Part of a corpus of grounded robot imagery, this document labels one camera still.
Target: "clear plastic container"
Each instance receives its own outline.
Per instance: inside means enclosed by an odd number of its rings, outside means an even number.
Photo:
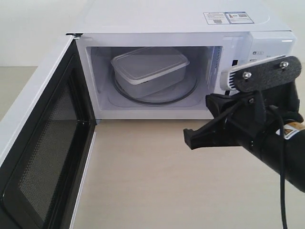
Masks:
[[[189,60],[172,47],[145,47],[112,60],[115,78],[133,98],[141,98],[184,79]]]

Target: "microwave door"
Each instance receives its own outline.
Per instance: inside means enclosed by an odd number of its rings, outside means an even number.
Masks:
[[[2,229],[69,228],[95,125],[76,42],[63,36],[0,122]]]

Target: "microwave oven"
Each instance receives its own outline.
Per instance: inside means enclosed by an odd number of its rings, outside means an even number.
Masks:
[[[295,41],[259,1],[91,1],[0,122],[1,228],[73,227],[96,120],[212,118],[223,71]]]

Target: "warning sticker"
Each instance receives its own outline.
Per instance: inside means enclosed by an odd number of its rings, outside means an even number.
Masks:
[[[305,130],[305,126],[298,122],[292,122],[284,125],[284,138],[286,140],[290,139],[295,134],[299,133],[301,130]]]
[[[253,24],[254,22],[246,12],[225,12],[230,24]]]
[[[209,25],[230,24],[224,12],[203,13]]]

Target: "microwave top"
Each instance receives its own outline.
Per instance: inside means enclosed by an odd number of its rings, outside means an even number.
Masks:
[[[68,33],[290,31],[259,0],[91,0]]]

